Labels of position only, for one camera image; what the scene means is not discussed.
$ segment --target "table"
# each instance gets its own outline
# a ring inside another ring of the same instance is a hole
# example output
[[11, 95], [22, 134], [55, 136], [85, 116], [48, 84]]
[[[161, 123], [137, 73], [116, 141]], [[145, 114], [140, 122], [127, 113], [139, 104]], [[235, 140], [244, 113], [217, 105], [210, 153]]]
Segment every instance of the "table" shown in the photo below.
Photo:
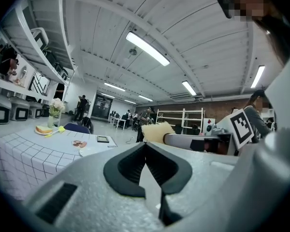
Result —
[[98, 143], [97, 135], [65, 130], [45, 138], [26, 129], [0, 138], [0, 179], [5, 192], [23, 200], [47, 179], [52, 178], [71, 162], [81, 158], [74, 140], [86, 141], [96, 153], [117, 147], [112, 137], [109, 143]]
[[124, 127], [122, 128], [122, 131], [124, 131], [125, 130], [125, 126], [126, 126], [126, 120], [125, 119], [121, 119], [121, 118], [115, 118], [115, 117], [113, 117], [113, 118], [114, 118], [114, 120], [113, 120], [112, 126], [114, 125], [115, 120], [117, 120], [117, 126], [116, 126], [116, 130], [117, 130], [119, 122], [123, 121], [124, 122]]

